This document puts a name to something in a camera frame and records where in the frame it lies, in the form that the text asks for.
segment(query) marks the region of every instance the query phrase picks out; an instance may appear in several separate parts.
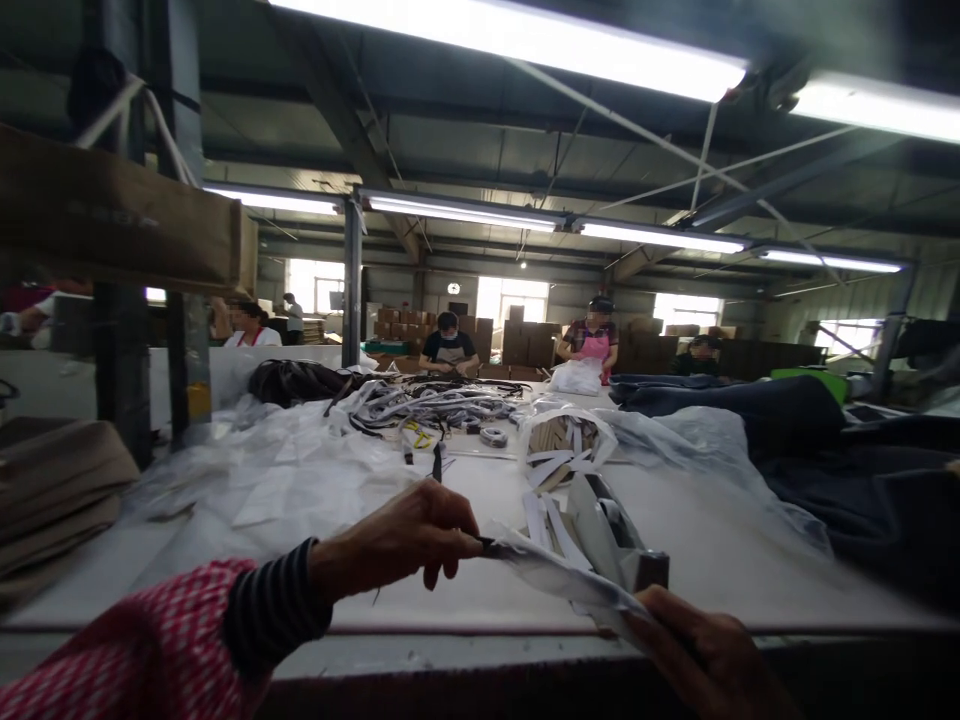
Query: window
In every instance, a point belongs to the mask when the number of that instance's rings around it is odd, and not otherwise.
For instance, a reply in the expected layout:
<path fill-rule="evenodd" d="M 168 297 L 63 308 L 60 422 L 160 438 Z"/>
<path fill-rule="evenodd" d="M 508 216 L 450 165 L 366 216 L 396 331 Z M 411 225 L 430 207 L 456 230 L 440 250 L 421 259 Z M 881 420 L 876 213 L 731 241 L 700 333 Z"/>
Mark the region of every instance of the window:
<path fill-rule="evenodd" d="M 343 292 L 343 278 L 343 263 L 299 259 L 287 262 L 287 292 L 297 296 L 307 315 L 331 312 L 330 293 Z"/>
<path fill-rule="evenodd" d="M 477 288 L 477 317 L 493 318 L 495 327 L 503 327 L 510 306 L 523 305 L 527 322 L 543 322 L 549 294 L 549 283 L 482 277 Z"/>
<path fill-rule="evenodd" d="M 664 331 L 667 325 L 713 327 L 720 324 L 722 304 L 719 298 L 657 293 L 653 316 L 663 320 Z"/>
<path fill-rule="evenodd" d="M 834 335 L 850 343 L 857 350 L 864 350 L 865 355 L 873 355 L 873 348 L 865 350 L 880 332 L 882 320 L 821 320 L 820 326 Z M 828 355 L 848 355 L 850 348 L 837 342 L 822 330 L 817 333 L 814 342 L 817 347 L 827 348 Z"/>

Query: ceiling light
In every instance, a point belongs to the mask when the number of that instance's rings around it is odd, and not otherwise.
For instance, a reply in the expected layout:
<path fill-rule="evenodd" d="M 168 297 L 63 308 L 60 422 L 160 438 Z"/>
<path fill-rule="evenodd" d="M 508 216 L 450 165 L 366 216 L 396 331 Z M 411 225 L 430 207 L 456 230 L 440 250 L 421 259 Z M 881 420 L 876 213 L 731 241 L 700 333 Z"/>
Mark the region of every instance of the ceiling light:
<path fill-rule="evenodd" d="M 204 190 L 223 195 L 231 200 L 239 200 L 249 207 L 267 208 L 270 210 L 291 210 L 293 212 L 313 213 L 315 215 L 336 215 L 340 203 L 328 196 L 319 193 L 293 192 L 267 188 L 250 188 L 238 185 L 205 184 Z"/>
<path fill-rule="evenodd" d="M 717 102 L 739 58 L 503 0 L 268 0 L 277 7 Z"/>
<path fill-rule="evenodd" d="M 797 93 L 796 115 L 960 143 L 960 98 L 892 83 L 819 73 Z"/>
<path fill-rule="evenodd" d="M 563 215 L 513 210 L 508 205 L 458 202 L 446 198 L 418 197 L 379 190 L 361 190 L 360 194 L 369 203 L 370 209 L 377 212 L 419 215 L 539 232 L 554 232 L 564 223 Z"/>
<path fill-rule="evenodd" d="M 637 242 L 644 245 L 666 245 L 685 250 L 703 250 L 721 254 L 736 253 L 743 250 L 743 243 L 729 240 L 714 240 L 704 235 L 677 232 L 675 230 L 657 230 L 652 227 L 631 227 L 628 225 L 609 225 L 597 222 L 577 223 L 581 235 Z"/>
<path fill-rule="evenodd" d="M 823 262 L 816 255 L 809 253 L 789 252 L 787 250 L 765 250 L 759 257 L 775 262 L 793 262 L 802 265 L 827 265 L 842 270 L 862 270 L 863 272 L 892 273 L 903 270 L 901 265 L 882 263 L 872 260 L 857 260 L 856 258 L 823 257 Z"/>

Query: pink sleeve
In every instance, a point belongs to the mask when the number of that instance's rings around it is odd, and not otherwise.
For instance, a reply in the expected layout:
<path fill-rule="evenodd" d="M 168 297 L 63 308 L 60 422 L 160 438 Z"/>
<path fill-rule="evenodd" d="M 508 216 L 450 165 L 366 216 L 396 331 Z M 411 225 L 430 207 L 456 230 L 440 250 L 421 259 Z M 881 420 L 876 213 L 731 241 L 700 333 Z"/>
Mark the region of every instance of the pink sleeve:
<path fill-rule="evenodd" d="M 269 675 L 241 682 L 222 625 L 234 581 L 255 568 L 214 562 L 124 598 L 0 689 L 0 720 L 252 716 Z"/>

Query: ceiling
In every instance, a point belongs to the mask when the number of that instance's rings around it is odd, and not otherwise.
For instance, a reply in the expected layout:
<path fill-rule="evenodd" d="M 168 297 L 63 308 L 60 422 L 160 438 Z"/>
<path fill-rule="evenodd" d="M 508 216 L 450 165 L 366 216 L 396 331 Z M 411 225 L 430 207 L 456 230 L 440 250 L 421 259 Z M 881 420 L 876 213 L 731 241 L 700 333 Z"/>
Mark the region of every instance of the ceiling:
<path fill-rule="evenodd" d="M 717 167 L 837 129 L 767 109 L 767 89 L 801 62 L 960 95 L 960 43 L 950 31 L 946 4 L 528 4 L 748 58 L 756 80 L 717 110 L 707 157 Z M 0 121 L 50 137 L 70 137 L 64 106 L 71 63 L 81 44 L 82 5 L 5 0 L 0 10 Z M 198 8 L 208 180 L 344 193 L 361 181 L 375 184 L 379 177 L 408 190 L 657 224 L 683 220 L 690 210 L 693 185 L 605 208 L 688 179 L 696 170 L 500 58 L 330 21 L 301 17 L 289 23 L 255 0 L 203 0 Z M 51 17 L 57 22 L 50 22 Z M 306 61 L 297 47 L 307 48 Z M 706 103 L 550 73 L 700 154 L 710 112 Z M 149 66 L 143 74 L 150 77 Z M 317 103 L 308 92 L 311 82 L 325 88 Z M 350 128 L 359 131 L 351 134 Z M 856 154 L 878 135 L 855 130 L 731 174 L 751 188 L 763 186 L 838 152 L 852 149 Z M 780 244 L 809 237 L 830 251 L 920 261 L 930 253 L 952 254 L 960 238 L 960 147 L 903 138 L 861 154 L 861 159 L 828 167 L 768 197 L 790 220 L 795 235 L 756 205 L 734 209 L 710 230 Z M 699 192 L 700 212 L 738 195 L 715 178 L 707 179 Z M 267 236 L 292 236 L 304 243 L 342 241 L 335 218 L 267 215 L 269 221 L 261 224 Z M 638 251 L 630 243 L 570 233 L 521 235 L 439 220 L 422 225 L 417 234 L 426 264 L 432 256 L 468 262 L 484 255 L 504 263 L 525 259 L 547 268 L 600 271 L 634 251 L 613 266 L 614 281 L 637 285 L 644 278 L 676 277 L 689 285 L 709 276 L 731 288 L 774 289 L 814 273 L 745 256 L 667 254 L 649 247 Z M 413 263 L 395 224 L 371 214 L 367 226 L 371 246 L 395 252 L 397 262 Z"/>

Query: dark hair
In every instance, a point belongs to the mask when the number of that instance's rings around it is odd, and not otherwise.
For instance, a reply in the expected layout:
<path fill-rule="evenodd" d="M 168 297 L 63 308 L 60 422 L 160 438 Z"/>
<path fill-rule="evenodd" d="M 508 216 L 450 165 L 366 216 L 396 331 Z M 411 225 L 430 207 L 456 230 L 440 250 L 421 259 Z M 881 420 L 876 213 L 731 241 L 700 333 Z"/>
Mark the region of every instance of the dark hair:
<path fill-rule="evenodd" d="M 452 312 L 442 312 L 437 316 L 437 327 L 441 330 L 453 330 L 460 325 L 460 320 Z"/>
<path fill-rule="evenodd" d="M 593 312 L 603 313 L 604 315 L 609 315 L 616 310 L 613 300 L 608 298 L 606 295 L 597 295 L 593 300 L 590 301 L 590 305 L 588 307 Z"/>
<path fill-rule="evenodd" d="M 711 350 L 718 350 L 720 348 L 720 339 L 710 335 L 697 335 L 690 341 L 690 347 L 700 347 L 701 345 L 706 345 Z"/>
<path fill-rule="evenodd" d="M 256 303 L 240 302 L 237 303 L 237 307 L 244 315 L 247 315 L 248 317 L 256 318 L 257 320 L 260 320 L 263 317 L 263 308 Z"/>

